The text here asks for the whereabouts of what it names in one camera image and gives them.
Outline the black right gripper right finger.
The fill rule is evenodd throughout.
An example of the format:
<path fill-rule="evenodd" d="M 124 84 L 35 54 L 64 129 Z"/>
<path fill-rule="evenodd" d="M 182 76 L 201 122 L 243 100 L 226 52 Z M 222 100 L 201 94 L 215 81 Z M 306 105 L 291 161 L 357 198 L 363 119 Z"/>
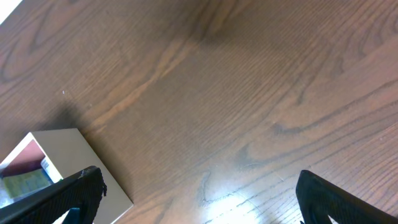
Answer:
<path fill-rule="evenodd" d="M 397 223 L 396 217 L 309 170 L 300 172 L 295 192 L 304 224 Z"/>

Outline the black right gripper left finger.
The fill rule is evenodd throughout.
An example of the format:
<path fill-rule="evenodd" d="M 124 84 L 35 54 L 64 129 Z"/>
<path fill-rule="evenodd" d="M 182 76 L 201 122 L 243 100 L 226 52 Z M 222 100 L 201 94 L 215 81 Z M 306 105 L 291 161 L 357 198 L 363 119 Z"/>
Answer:
<path fill-rule="evenodd" d="M 93 223 L 106 195 L 101 169 L 89 166 L 1 209 L 1 223 Z"/>

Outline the green white soap packet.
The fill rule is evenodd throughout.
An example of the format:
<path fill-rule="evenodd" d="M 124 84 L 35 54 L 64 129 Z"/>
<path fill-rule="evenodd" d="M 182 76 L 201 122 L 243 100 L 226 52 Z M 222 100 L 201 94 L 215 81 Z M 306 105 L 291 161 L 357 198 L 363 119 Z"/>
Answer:
<path fill-rule="evenodd" d="M 53 184 L 43 158 L 1 166 L 1 205 L 14 203 Z"/>

